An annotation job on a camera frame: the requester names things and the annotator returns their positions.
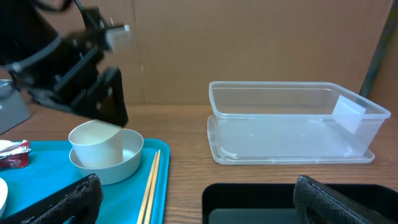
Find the container rim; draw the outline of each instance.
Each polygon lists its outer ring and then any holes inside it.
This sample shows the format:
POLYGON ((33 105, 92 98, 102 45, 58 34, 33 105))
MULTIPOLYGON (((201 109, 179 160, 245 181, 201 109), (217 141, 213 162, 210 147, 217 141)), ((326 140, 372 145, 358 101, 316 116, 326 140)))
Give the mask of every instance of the container rim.
POLYGON ((209 84, 209 98, 210 98, 210 105, 211 108, 213 109, 213 112, 215 116, 219 118, 236 118, 236 119, 261 119, 261 118, 284 118, 284 117, 293 117, 294 118, 312 118, 312 119, 335 119, 335 118, 340 118, 340 117, 353 117, 357 118, 358 116, 363 117, 363 119, 387 119, 391 117, 391 112, 380 105, 373 103, 369 99, 366 99, 363 96, 360 96, 359 94, 347 90, 346 88, 339 86, 334 83, 330 82, 237 82, 237 81, 215 81, 215 82, 210 82, 209 84), (218 111, 215 100, 214 100, 214 95, 213 95, 213 85, 219 85, 219 84, 243 84, 243 85, 328 85, 335 87, 339 89, 340 91, 348 94, 348 95, 353 95, 363 101, 365 101, 367 104, 375 107, 377 110, 382 111, 383 113, 379 114, 242 114, 242 113, 222 113, 218 111))

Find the table surface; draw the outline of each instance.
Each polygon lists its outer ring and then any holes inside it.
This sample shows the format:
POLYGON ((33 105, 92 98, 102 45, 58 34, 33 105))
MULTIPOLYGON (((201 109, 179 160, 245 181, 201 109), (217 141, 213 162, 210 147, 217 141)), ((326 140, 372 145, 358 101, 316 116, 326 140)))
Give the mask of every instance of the table surface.
MULTIPOLYGON (((28 104, 31 119, 2 134, 8 140, 65 140, 86 118, 28 104)), ((165 223, 201 223, 201 194, 210 184, 295 183, 300 174, 323 183, 380 184, 398 191, 398 119, 384 122, 370 149, 370 164, 228 166, 211 157, 207 140, 210 106, 127 106, 126 128, 171 148, 165 223)))

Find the black container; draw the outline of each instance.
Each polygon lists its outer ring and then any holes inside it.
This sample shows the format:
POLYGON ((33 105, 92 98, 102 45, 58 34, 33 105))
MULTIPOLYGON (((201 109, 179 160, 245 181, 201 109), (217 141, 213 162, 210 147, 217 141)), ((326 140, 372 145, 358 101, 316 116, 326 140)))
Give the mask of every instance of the black container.
MULTIPOLYGON (((398 193, 380 185, 327 184, 328 187, 398 222, 398 193)), ((299 223, 295 184, 213 184, 202 195, 204 224, 299 223)))

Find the cup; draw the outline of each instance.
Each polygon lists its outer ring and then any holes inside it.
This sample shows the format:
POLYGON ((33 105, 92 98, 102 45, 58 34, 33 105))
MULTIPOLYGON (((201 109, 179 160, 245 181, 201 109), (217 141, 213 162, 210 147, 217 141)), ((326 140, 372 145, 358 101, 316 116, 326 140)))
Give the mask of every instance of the cup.
POLYGON ((88 121, 69 133, 69 141, 84 167, 104 168, 123 161, 123 134, 119 126, 88 121))

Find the wooden chopstick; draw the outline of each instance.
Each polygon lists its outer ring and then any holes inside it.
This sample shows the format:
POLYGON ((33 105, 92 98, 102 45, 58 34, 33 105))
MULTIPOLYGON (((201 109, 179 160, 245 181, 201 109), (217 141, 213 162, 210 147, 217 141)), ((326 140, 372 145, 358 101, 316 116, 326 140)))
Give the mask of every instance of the wooden chopstick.
POLYGON ((150 193, 149 193, 149 202, 145 214, 145 222, 144 224, 149 224, 150 222, 150 215, 152 214, 152 206, 154 204, 154 195, 155 195, 155 188, 156 188, 156 180, 157 180, 157 173, 159 171, 159 161, 160 161, 160 150, 157 151, 157 158, 156 158, 156 165, 154 170, 154 176, 152 179, 150 193))
POLYGON ((154 161, 152 162, 152 167, 150 168, 150 173, 149 173, 149 177, 148 177, 148 181, 147 181, 147 186, 145 188, 144 198, 142 199, 141 208, 140 208, 139 214, 138 214, 137 224, 142 224, 142 221, 144 221, 145 209, 146 209, 147 202, 148 202, 148 194, 149 194, 150 186, 152 183, 152 178, 154 175, 157 158, 160 157, 160 156, 158 156, 158 154, 159 154, 158 152, 155 153, 154 161))

